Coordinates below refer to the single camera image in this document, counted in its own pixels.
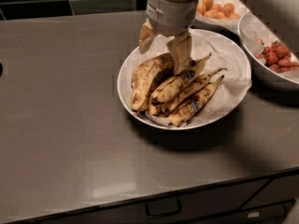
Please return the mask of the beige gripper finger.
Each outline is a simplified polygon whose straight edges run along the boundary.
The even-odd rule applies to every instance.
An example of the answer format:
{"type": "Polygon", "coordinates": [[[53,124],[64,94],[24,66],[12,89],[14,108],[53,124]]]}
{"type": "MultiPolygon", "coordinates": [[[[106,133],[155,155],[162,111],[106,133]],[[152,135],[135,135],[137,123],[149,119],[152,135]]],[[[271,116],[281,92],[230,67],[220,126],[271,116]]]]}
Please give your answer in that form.
{"type": "Polygon", "coordinates": [[[170,52],[175,66],[174,74],[179,75],[188,66],[191,58],[192,50],[192,37],[190,33],[183,33],[175,36],[167,44],[168,51],[170,52]]]}
{"type": "Polygon", "coordinates": [[[157,36],[157,31],[152,27],[150,20],[142,24],[140,35],[139,35],[139,51],[141,54],[147,52],[150,49],[150,46],[157,36]]]}

